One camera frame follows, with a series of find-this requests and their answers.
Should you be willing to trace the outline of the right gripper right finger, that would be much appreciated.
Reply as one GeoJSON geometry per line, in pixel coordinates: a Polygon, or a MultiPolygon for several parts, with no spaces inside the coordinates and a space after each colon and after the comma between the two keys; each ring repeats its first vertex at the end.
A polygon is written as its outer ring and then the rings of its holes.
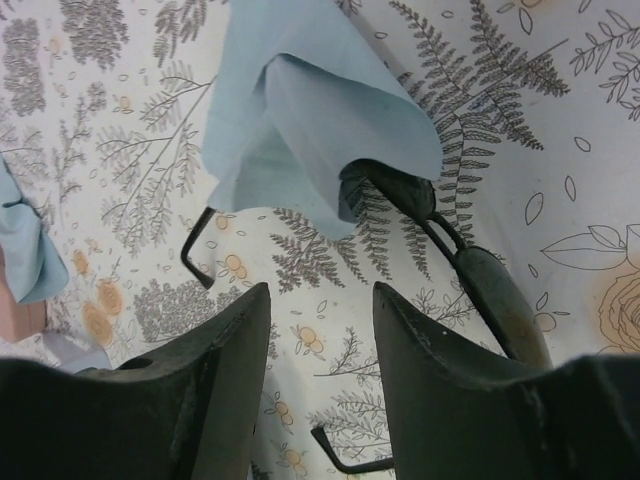
{"type": "Polygon", "coordinates": [[[639,358],[538,370],[373,289],[374,336],[400,479],[635,479],[639,358]]]}

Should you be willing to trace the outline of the black sunglasses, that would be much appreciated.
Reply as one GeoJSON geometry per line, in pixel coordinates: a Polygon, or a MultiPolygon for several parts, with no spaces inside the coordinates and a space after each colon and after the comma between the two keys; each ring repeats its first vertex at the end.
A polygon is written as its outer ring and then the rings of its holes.
{"type": "Polygon", "coordinates": [[[436,245],[501,346],[493,353],[422,314],[390,285],[374,287],[373,323],[392,455],[343,463],[323,426],[311,433],[347,475],[391,470],[400,479],[535,479],[536,456],[509,402],[520,375],[548,370],[534,314],[500,260],[471,245],[437,210],[432,184],[375,160],[341,174],[347,192],[369,181],[436,245]]]}

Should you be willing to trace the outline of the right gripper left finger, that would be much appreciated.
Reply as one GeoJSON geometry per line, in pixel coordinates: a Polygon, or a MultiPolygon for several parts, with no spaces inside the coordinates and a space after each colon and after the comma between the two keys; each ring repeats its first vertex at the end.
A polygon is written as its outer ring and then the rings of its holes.
{"type": "Polygon", "coordinates": [[[244,479],[271,327],[258,284],[120,367],[1,363],[5,479],[244,479]]]}

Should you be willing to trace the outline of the blue cleaning cloth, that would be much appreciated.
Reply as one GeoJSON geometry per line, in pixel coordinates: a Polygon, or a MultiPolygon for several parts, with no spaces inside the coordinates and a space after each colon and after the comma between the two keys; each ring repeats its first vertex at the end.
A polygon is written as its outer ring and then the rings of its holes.
{"type": "Polygon", "coordinates": [[[442,149],[334,3],[232,2],[202,146],[209,206],[290,209],[340,240],[357,223],[343,172],[360,159],[435,180],[442,149]]]}

